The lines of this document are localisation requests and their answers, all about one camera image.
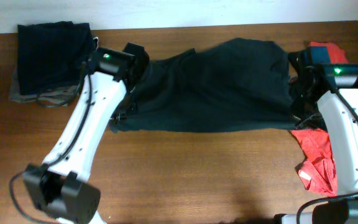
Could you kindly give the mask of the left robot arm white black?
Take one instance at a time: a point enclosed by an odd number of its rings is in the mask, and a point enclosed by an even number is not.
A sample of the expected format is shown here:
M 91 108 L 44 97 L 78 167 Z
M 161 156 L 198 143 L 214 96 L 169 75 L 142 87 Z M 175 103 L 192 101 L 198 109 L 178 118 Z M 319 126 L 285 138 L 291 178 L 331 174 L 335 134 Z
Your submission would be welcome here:
M 80 68 L 75 109 L 41 165 L 28 164 L 22 177 L 36 210 L 52 223 L 102 223 L 101 192 L 88 183 L 94 155 L 113 113 L 122 108 L 149 64 L 142 46 L 95 50 Z

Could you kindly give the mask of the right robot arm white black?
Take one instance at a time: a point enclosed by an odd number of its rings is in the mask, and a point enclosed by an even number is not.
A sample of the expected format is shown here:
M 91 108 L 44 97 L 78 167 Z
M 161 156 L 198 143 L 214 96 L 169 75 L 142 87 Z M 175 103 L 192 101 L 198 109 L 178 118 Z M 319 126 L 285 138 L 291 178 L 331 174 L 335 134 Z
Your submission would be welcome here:
M 326 47 L 291 52 L 297 72 L 291 106 L 297 127 L 324 124 L 338 179 L 335 197 L 302 205 L 296 214 L 277 214 L 275 223 L 358 223 L 358 65 L 333 63 Z

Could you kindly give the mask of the dark green t-shirt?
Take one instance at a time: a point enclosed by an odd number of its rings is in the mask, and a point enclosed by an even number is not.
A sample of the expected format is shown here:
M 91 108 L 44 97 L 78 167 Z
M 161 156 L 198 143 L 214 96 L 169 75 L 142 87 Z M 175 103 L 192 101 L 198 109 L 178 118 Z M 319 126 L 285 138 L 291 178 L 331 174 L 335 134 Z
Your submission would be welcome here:
M 111 131 L 223 133 L 293 129 L 288 54 L 275 42 L 235 38 L 148 64 Z

